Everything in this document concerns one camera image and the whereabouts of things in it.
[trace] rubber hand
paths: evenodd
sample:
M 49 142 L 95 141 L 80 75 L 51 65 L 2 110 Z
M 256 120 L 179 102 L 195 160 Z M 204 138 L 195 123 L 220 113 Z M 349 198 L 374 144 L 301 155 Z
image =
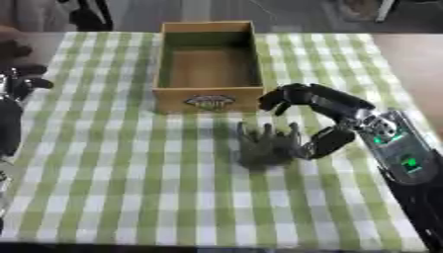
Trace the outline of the rubber hand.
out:
M 238 123 L 239 163 L 246 168 L 262 169 L 291 162 L 300 152 L 300 135 L 296 123 L 290 124 L 290 128 L 291 132 L 284 134 L 265 124 L 263 133 L 259 134 L 257 130 L 245 130 L 243 123 Z

